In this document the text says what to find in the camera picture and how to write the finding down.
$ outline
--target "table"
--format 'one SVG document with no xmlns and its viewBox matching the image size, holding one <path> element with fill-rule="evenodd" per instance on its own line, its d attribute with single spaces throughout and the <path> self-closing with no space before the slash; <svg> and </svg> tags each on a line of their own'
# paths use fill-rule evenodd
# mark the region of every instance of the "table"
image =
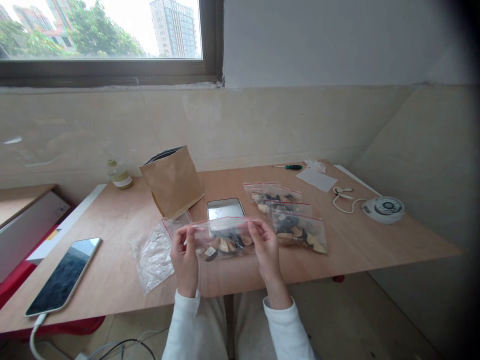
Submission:
<svg viewBox="0 0 480 360">
<path fill-rule="evenodd" d="M 376 195 L 327 161 L 327 174 L 337 186 L 353 188 L 355 198 Z M 191 209 L 194 221 L 207 219 L 207 202 L 239 198 L 247 216 L 258 216 L 249 203 L 243 182 L 278 181 L 302 191 L 302 200 L 312 204 L 313 215 L 321 217 L 330 256 L 301 248 L 281 248 L 281 272 L 288 284 L 346 275 L 401 264 L 439 259 L 460 251 L 408 214 L 393 225 L 368 218 L 359 208 L 345 214 L 332 206 L 333 192 L 325 193 L 297 179 L 293 170 L 258 166 L 200 172 L 205 197 Z M 33 274 L 0 311 L 0 332 L 25 329 L 35 319 L 24 313 L 42 288 L 70 244 L 101 237 L 103 243 L 65 310 L 50 314 L 45 324 L 57 324 L 110 314 L 173 304 L 177 288 L 175 275 L 142 296 L 129 240 L 157 224 L 161 215 L 150 189 L 141 177 L 119 190 L 110 183 L 58 243 Z M 225 260 L 200 261 L 199 289 L 202 296 L 216 297 L 265 287 L 254 255 Z"/>
<path fill-rule="evenodd" d="M 46 184 L 0 189 L 0 228 L 55 186 L 55 184 Z"/>
</svg>

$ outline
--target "glass bottle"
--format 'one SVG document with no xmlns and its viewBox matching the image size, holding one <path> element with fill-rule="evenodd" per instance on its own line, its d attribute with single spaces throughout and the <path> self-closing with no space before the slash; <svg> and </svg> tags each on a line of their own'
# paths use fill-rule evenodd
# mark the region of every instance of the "glass bottle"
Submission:
<svg viewBox="0 0 480 360">
<path fill-rule="evenodd" d="M 118 166 L 115 160 L 108 160 L 108 166 L 110 167 L 108 176 L 117 188 L 128 189 L 134 184 L 129 172 Z"/>
</svg>

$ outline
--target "screwdriver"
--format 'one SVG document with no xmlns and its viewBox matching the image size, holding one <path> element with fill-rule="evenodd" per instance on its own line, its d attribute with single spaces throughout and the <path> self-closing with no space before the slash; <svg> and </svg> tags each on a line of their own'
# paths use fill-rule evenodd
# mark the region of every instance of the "screwdriver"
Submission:
<svg viewBox="0 0 480 360">
<path fill-rule="evenodd" d="M 285 168 L 290 170 L 302 170 L 304 167 L 302 165 L 287 165 L 287 166 L 272 166 L 272 168 Z"/>
</svg>

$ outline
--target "green screwdriver handle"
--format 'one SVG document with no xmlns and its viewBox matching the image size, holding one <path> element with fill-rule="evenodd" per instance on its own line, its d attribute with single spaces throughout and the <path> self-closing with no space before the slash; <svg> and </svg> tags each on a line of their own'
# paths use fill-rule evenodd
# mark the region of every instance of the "green screwdriver handle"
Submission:
<svg viewBox="0 0 480 360">
<path fill-rule="evenodd" d="M 304 167 L 302 165 L 287 165 L 285 166 L 285 169 L 290 169 L 290 170 L 302 170 Z"/>
</svg>

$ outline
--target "sky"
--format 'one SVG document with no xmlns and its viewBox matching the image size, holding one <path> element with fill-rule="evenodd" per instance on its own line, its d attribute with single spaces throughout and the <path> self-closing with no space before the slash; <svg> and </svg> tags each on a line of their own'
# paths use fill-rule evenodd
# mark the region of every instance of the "sky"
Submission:
<svg viewBox="0 0 480 360">
<path fill-rule="evenodd" d="M 105 7 L 106 14 L 128 33 L 138 39 L 143 49 L 154 56 L 159 55 L 157 39 L 155 37 L 154 25 L 152 23 L 152 13 L 150 12 L 150 2 L 152 0 L 100 0 Z M 95 4 L 95 0 L 83 0 L 87 7 Z M 199 3 L 198 0 L 177 0 L 182 5 L 193 9 L 195 16 L 195 30 L 197 52 L 201 54 L 200 47 L 200 22 L 199 22 Z M 35 6 L 50 20 L 55 26 L 55 18 L 46 0 L 0 0 L 0 4 L 5 7 L 12 20 L 20 23 L 20 19 L 13 9 L 13 5 L 21 7 Z"/>
</svg>

